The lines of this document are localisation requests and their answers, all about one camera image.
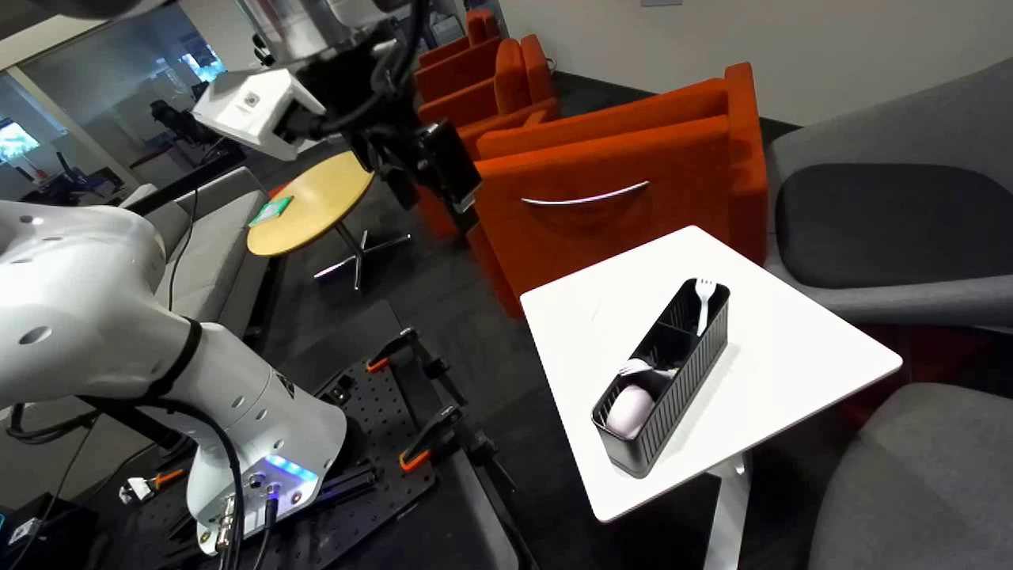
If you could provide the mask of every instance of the round wooden table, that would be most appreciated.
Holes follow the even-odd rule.
[[[372,255],[409,244],[413,236],[399,236],[390,242],[372,244],[372,231],[354,237],[343,218],[361,202],[372,190],[374,175],[359,164],[352,152],[332,155],[300,179],[296,179],[277,201],[293,198],[288,210],[280,218],[265,218],[249,226],[246,246],[255,257],[285,257],[326,231],[336,231],[352,255],[332,266],[315,273],[315,278],[326,278],[344,266],[354,270],[354,293],[361,293],[365,259]]]

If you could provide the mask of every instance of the gray chair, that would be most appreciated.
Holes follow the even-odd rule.
[[[774,144],[768,270],[855,323],[1013,323],[1013,61]]]
[[[1013,403],[960,388],[895,393],[837,468],[812,570],[1013,563]]]

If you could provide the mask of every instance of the black holder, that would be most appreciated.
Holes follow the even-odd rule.
[[[669,438],[676,434],[677,421],[686,416],[692,395],[699,393],[707,375],[715,369],[720,354],[727,346],[727,298],[733,293],[724,286],[715,286],[715,295],[710,298],[710,323],[702,336],[698,336],[699,321],[699,298],[698,298],[698,278],[686,278],[670,303],[663,310],[657,326],[642,336],[638,353],[631,358],[642,358],[653,364],[653,370],[614,378],[591,410],[591,421],[606,439],[607,458],[631,471],[634,479],[647,479],[663,455]],[[614,400],[628,388],[642,388],[657,410],[638,430],[638,438],[624,438],[607,428],[607,412]]]

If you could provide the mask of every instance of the ceiling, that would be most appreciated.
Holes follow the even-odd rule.
[[[23,29],[31,29],[38,21],[46,21],[52,13],[30,2],[30,0],[3,0],[3,9],[0,9],[0,37],[9,37]]]

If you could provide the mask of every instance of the small white table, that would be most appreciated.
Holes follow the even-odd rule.
[[[727,349],[647,479],[610,465],[591,406],[686,278],[733,287]],[[522,295],[552,395],[602,524],[710,471],[722,479],[707,567],[737,567],[743,452],[885,379],[904,358],[699,229]]]

